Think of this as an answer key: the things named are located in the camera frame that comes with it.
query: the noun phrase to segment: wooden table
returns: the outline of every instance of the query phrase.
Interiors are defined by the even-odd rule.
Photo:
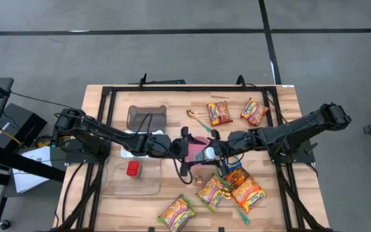
[[[93,117],[97,115],[99,109],[102,87],[102,85],[89,85],[86,89],[82,109]],[[288,121],[301,117],[295,89],[284,86],[277,86],[276,88],[284,117]],[[229,112],[234,122],[215,127],[220,132],[222,139],[227,139],[230,131],[250,128],[245,119],[240,119],[240,113],[249,97],[263,104],[260,92],[119,92],[115,101],[111,125],[120,130],[126,130],[126,117],[128,108],[131,105],[155,107],[163,104],[167,107],[166,133],[172,140],[180,136],[180,129],[183,126],[188,126],[189,132],[194,136],[209,137],[210,134],[198,122],[187,116],[186,110],[192,109],[202,122],[210,125],[206,104],[227,101]],[[106,111],[102,119],[103,122],[106,121]],[[274,125],[277,125],[273,107],[271,107],[271,111]],[[263,119],[260,126],[267,126],[266,118]],[[122,159],[120,157],[120,145],[112,144],[110,157],[115,160]],[[65,188],[77,166],[74,164],[67,168],[57,208],[59,218],[61,218]],[[249,226],[243,223],[230,200],[222,200],[216,213],[212,214],[195,197],[195,193],[200,188],[195,185],[186,186],[181,183],[175,172],[173,161],[164,159],[162,160],[162,185],[156,195],[136,197],[100,195],[95,231],[147,231],[150,226],[155,227],[157,231],[167,231],[167,227],[158,223],[156,218],[181,193],[191,200],[196,211],[196,217],[187,223],[184,231],[218,231],[219,227],[224,227],[226,231],[285,231],[276,168],[271,163],[267,152],[251,151],[246,153],[243,159],[243,166],[258,181],[267,194],[267,197],[249,213],[251,220],[251,225]],[[83,165],[71,184],[70,192],[66,199],[66,215],[72,212],[81,198],[86,167],[86,164]],[[316,173],[305,164],[293,164],[293,168],[301,201],[320,224],[328,227]],[[214,170],[210,166],[206,169],[205,172],[208,173]],[[296,214],[291,200],[289,200],[289,205],[292,224],[296,227]],[[87,204],[83,226],[88,225],[90,209],[91,201]]]

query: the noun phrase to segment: snack bag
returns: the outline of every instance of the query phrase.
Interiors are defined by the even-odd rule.
[[[262,106],[250,98],[249,102],[242,111],[241,117],[246,118],[250,124],[257,126],[262,121],[269,108]]]
[[[252,177],[248,177],[243,184],[231,192],[231,195],[245,209],[246,213],[265,198],[262,187]]]
[[[160,216],[157,221],[165,224],[171,232],[180,231],[191,217],[195,217],[190,202],[181,194]]]
[[[225,188],[225,186],[217,176],[213,175],[196,195],[214,213],[222,199],[220,194],[222,188]]]
[[[207,104],[210,114],[211,125],[216,126],[223,123],[233,122],[227,108],[227,102]]]
[[[250,177],[250,174],[243,167],[239,167],[225,176],[224,181],[228,183],[231,191],[233,191],[243,184],[248,177]]]

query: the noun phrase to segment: green spoon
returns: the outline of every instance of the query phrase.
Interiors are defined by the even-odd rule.
[[[233,202],[234,206],[236,206],[238,213],[242,216],[243,221],[246,225],[250,225],[250,219],[245,215],[245,213]]]
[[[196,115],[194,114],[194,112],[192,110],[187,110],[187,114],[188,114],[188,117],[197,120],[200,123],[200,125],[202,125],[207,132],[211,132],[211,129],[208,126],[204,125],[204,123],[202,123],[200,120],[196,119]]]

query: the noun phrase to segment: table leg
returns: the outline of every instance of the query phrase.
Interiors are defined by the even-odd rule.
[[[65,177],[65,171],[22,157],[3,148],[0,148],[0,164],[59,182],[63,182]]]

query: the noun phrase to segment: red object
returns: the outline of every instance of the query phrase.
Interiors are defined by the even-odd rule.
[[[127,176],[131,178],[138,178],[141,173],[141,165],[137,161],[129,161],[127,168]]]

